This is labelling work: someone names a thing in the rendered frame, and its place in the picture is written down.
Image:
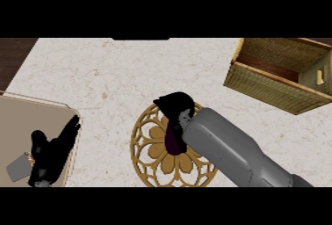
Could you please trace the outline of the beige tray with pale rim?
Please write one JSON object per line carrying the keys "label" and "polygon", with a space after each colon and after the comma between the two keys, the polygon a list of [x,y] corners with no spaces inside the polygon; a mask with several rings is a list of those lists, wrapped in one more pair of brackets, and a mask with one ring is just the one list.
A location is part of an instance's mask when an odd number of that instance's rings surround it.
{"label": "beige tray with pale rim", "polygon": [[59,133],[78,111],[65,104],[0,91],[0,187],[28,187],[28,177],[13,182],[6,166],[31,154],[31,134],[44,132],[49,140]]}

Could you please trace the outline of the dark purple eggplant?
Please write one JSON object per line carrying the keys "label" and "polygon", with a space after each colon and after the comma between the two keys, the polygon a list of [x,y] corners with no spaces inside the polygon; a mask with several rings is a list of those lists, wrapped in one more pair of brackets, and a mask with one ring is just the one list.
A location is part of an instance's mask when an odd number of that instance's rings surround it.
{"label": "dark purple eggplant", "polygon": [[177,156],[187,152],[187,144],[182,139],[182,129],[174,129],[173,126],[165,130],[165,151],[171,156]]}

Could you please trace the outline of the round gold openwork placemat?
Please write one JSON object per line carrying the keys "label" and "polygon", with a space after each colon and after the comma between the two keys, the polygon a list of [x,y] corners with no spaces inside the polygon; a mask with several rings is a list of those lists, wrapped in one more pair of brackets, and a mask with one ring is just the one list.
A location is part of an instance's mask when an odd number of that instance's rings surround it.
{"label": "round gold openwork placemat", "polygon": [[204,187],[217,174],[217,167],[192,148],[173,156],[167,151],[168,119],[151,105],[136,123],[130,141],[134,171],[146,186]]}

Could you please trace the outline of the rectangular wicker basket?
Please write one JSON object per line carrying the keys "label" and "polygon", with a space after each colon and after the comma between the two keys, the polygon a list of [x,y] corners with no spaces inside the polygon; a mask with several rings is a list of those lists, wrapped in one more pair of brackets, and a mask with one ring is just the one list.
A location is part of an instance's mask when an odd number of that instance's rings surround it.
{"label": "rectangular wicker basket", "polygon": [[332,103],[332,44],[242,38],[224,86],[294,115]]}

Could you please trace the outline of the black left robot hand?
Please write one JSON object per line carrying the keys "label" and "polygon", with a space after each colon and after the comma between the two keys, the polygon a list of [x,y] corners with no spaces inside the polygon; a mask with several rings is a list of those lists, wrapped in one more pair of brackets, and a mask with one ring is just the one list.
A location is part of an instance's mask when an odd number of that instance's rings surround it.
{"label": "black left robot hand", "polygon": [[32,132],[31,155],[35,162],[28,180],[30,186],[35,187],[35,182],[43,180],[52,185],[56,183],[74,148],[78,131],[80,116],[74,115],[58,138],[49,141],[40,130]]}

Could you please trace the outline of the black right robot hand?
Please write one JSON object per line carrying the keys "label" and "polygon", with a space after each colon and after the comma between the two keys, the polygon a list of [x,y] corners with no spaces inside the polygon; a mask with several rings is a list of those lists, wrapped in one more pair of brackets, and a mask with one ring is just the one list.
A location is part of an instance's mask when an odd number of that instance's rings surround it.
{"label": "black right robot hand", "polygon": [[155,99],[153,103],[168,118],[176,138],[182,138],[183,130],[193,118],[193,98],[179,91]]}

